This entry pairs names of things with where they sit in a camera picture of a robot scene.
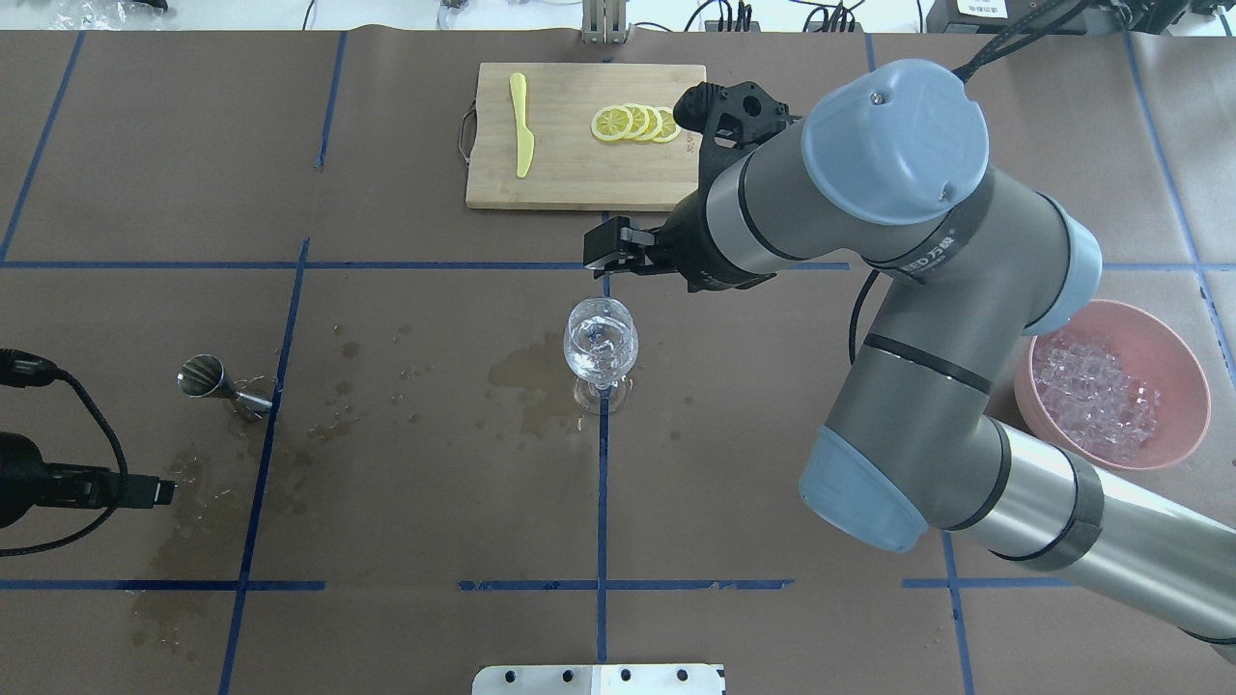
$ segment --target pink bowl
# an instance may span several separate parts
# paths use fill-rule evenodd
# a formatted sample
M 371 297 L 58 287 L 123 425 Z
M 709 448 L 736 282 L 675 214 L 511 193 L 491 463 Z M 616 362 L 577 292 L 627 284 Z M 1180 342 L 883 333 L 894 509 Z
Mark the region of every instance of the pink bowl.
M 1210 427 L 1210 387 L 1198 357 L 1174 330 L 1136 307 L 1106 299 L 1083 307 L 1062 330 L 1110 341 L 1120 354 L 1125 373 L 1159 391 L 1158 428 L 1142 444 L 1137 460 L 1127 465 L 1105 461 L 1074 444 L 1052 422 L 1035 388 L 1031 357 L 1039 338 L 1047 338 L 1036 336 L 1022 354 L 1014 380 L 1017 408 L 1036 437 L 1077 451 L 1095 465 L 1117 470 L 1162 469 L 1179 464 L 1196 450 Z

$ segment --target blue joint cover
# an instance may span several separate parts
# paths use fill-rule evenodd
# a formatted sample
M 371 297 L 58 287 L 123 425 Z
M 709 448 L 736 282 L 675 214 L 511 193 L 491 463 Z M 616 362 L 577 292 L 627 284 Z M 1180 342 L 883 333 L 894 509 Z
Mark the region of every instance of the blue joint cover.
M 1095 291 L 1099 289 L 1099 279 L 1103 277 L 1103 250 L 1090 230 L 1082 226 L 1082 223 L 1073 219 L 1064 211 L 1064 208 L 1056 200 L 1047 198 L 1056 211 L 1064 220 L 1064 229 L 1069 235 L 1069 267 L 1064 275 L 1064 286 L 1056 298 L 1056 303 L 1037 322 L 1026 326 L 1022 335 L 1043 335 L 1069 323 L 1073 314 L 1085 307 Z
M 802 160 L 816 188 L 881 225 L 943 215 L 978 188 L 988 155 L 988 124 L 965 85 L 920 58 L 828 94 L 802 126 Z
M 907 553 L 927 519 L 849 441 L 827 427 L 798 480 L 802 501 L 821 518 L 884 550 Z

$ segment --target metal bracket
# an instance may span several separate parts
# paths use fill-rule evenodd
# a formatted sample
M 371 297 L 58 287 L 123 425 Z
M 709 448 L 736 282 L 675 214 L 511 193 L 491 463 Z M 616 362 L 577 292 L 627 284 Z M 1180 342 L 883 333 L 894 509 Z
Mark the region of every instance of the metal bracket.
M 712 664 L 488 667 L 472 695 L 724 695 L 726 669 Z
M 583 0 L 585 43 L 627 43 L 627 0 Z

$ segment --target wooden cutting board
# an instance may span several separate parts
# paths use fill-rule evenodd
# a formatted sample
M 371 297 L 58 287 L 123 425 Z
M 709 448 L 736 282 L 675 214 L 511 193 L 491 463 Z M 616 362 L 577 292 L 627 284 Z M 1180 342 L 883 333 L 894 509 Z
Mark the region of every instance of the wooden cutting board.
M 531 168 L 515 178 L 510 73 L 528 78 Z M 665 211 L 696 189 L 700 135 L 671 142 L 599 142 L 590 129 L 603 106 L 669 106 L 705 80 L 703 66 L 482 63 L 468 208 Z

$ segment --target plastic bag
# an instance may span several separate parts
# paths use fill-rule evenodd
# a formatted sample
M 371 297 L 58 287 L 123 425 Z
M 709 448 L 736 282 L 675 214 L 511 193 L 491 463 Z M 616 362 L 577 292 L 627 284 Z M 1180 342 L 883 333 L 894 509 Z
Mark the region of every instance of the plastic bag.
M 61 0 L 56 19 L 47 28 L 162 31 L 163 12 L 133 0 Z

